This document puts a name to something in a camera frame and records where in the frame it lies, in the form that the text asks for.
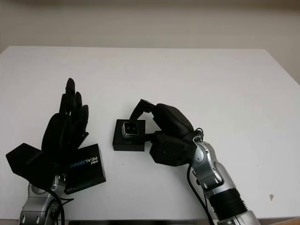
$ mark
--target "white wall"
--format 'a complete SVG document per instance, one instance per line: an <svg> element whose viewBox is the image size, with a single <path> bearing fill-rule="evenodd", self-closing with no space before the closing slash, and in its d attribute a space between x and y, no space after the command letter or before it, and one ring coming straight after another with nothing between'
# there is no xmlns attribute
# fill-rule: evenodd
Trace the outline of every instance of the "white wall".
<svg viewBox="0 0 300 225"><path fill-rule="evenodd" d="M265 48L300 83L300 1L0 0L8 45Z"/></svg>

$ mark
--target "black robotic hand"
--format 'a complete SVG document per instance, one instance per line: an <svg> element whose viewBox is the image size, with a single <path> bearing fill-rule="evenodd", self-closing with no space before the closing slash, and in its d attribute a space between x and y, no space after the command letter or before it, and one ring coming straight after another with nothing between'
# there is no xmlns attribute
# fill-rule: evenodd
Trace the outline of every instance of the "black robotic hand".
<svg viewBox="0 0 300 225"><path fill-rule="evenodd" d="M69 78L59 113L51 117L46 128L42 150L23 143L6 155L13 173L38 188L51 187L54 176L65 173L67 155L76 150L89 134L85 131L88 117L89 108L82 106L81 95L75 93L75 83Z"/></svg>
<svg viewBox="0 0 300 225"><path fill-rule="evenodd" d="M157 104L153 105L141 99L130 116L130 120L137 120L143 112L152 113L153 120L161 131L151 137L150 154L156 163L179 166L190 164L195 155L195 136L203 138L203 131L194 130L188 119L175 107Z"/></svg>

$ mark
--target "small camera module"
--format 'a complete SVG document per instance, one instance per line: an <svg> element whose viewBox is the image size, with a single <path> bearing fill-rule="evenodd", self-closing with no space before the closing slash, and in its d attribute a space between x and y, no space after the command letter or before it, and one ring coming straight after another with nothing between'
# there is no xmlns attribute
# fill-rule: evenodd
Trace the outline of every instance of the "small camera module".
<svg viewBox="0 0 300 225"><path fill-rule="evenodd" d="M139 135L137 124L133 122L124 122L122 126L122 136L125 139L134 138Z"/></svg>

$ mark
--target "camera lens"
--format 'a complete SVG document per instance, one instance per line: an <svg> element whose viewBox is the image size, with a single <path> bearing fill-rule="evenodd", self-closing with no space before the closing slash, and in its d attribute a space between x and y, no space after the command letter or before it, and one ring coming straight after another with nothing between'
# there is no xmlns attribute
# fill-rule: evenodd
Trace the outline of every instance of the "camera lens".
<svg viewBox="0 0 300 225"><path fill-rule="evenodd" d="M137 124L132 122L125 122L124 123L125 132L128 135L138 135Z"/></svg>

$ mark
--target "silver robotic forearm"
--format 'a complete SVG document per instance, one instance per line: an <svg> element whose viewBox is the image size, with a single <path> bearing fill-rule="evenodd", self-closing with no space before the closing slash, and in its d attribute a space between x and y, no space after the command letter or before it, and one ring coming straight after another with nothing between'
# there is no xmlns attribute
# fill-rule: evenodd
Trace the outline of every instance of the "silver robotic forearm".
<svg viewBox="0 0 300 225"><path fill-rule="evenodd" d="M203 142L201 136L194 137L193 142L197 149L192 168L220 220L218 225L259 225L254 213L241 200L225 167L217 161L213 147Z"/></svg>
<svg viewBox="0 0 300 225"><path fill-rule="evenodd" d="M64 179L55 176L51 190L58 197L65 189ZM21 225L54 225L59 214L59 205L48 192L39 189L32 184L28 185L28 199L23 206L20 215Z"/></svg>

